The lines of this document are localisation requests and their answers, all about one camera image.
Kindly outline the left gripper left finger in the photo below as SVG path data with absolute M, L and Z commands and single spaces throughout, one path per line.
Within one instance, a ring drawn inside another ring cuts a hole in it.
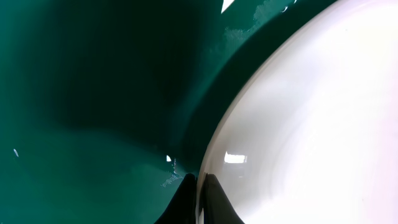
M 155 224 L 195 224 L 197 179 L 187 174 Z

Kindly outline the white plate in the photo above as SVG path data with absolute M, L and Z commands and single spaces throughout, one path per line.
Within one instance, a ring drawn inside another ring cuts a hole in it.
M 239 92 L 198 177 L 244 223 L 397 222 L 397 2 L 338 1 Z

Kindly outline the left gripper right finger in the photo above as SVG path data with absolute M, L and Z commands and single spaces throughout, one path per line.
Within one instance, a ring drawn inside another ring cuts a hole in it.
M 200 193 L 204 224 L 244 224 L 231 205 L 216 175 L 207 174 Z

